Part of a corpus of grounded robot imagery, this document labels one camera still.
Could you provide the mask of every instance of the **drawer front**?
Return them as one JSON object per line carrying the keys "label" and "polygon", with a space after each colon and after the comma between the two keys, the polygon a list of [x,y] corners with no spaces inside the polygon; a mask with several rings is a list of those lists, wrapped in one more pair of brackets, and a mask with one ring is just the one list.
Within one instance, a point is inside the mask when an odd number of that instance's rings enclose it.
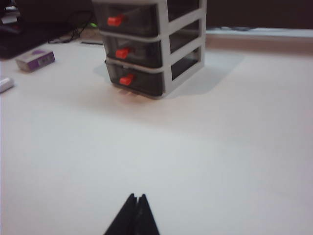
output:
{"label": "drawer front", "polygon": [[145,73],[107,63],[112,83],[131,88],[151,96],[163,94],[162,73]]}
{"label": "drawer front", "polygon": [[158,35],[156,5],[93,3],[100,30],[135,36]]}
{"label": "drawer front", "polygon": [[160,42],[143,43],[104,36],[103,44],[108,57],[150,68],[162,67]]}

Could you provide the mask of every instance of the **green light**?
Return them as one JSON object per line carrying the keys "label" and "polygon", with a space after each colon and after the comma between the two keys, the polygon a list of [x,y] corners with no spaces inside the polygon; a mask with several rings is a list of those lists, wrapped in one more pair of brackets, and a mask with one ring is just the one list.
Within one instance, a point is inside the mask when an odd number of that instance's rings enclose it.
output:
{"label": "green light", "polygon": [[90,23],[90,26],[91,26],[91,27],[94,27],[94,28],[97,28],[97,27],[98,27],[98,25],[96,25],[95,23]]}

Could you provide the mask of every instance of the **black object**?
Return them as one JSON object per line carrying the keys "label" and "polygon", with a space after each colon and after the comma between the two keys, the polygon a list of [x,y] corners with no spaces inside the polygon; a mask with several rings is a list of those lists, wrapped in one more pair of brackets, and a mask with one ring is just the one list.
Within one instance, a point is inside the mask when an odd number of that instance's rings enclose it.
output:
{"label": "black object", "polygon": [[146,195],[132,193],[104,235],[159,235]]}
{"label": "black object", "polygon": [[12,23],[22,32],[20,34],[0,32],[0,58],[11,58],[47,41],[60,37],[72,30],[67,23]]}
{"label": "black object", "polygon": [[110,64],[106,61],[112,83],[124,86],[120,83],[122,77],[128,74],[134,76],[133,81],[128,87],[151,96],[161,96],[163,94],[162,73],[146,73],[134,69],[125,68],[120,65]]}

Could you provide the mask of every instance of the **purple box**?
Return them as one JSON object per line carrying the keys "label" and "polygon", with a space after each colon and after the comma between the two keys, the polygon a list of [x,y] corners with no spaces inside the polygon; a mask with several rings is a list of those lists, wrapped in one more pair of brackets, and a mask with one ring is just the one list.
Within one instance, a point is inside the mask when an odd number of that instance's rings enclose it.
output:
{"label": "purple box", "polygon": [[21,70],[34,71],[54,62],[54,54],[51,50],[34,49],[15,59]]}

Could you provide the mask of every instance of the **dark wall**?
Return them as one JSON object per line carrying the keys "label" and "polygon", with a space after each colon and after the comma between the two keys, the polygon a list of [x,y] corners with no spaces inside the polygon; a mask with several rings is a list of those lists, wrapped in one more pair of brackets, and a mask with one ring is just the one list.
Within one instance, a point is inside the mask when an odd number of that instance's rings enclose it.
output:
{"label": "dark wall", "polygon": [[[72,12],[93,11],[91,0],[15,0],[28,22],[65,22]],[[78,20],[86,21],[86,16]]]}
{"label": "dark wall", "polygon": [[206,24],[313,29],[313,0],[207,0]]}

